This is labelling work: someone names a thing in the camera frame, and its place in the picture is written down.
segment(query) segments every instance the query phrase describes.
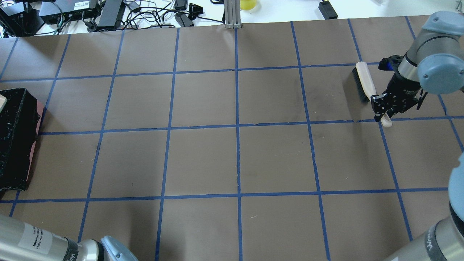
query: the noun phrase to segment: white label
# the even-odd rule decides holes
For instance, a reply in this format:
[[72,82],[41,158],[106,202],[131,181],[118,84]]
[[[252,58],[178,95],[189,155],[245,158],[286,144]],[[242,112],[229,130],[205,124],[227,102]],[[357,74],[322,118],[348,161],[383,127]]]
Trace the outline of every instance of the white label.
[[89,8],[90,1],[77,2],[74,4],[74,11]]
[[42,254],[48,254],[52,247],[53,236],[50,232],[24,223],[24,232],[18,246]]

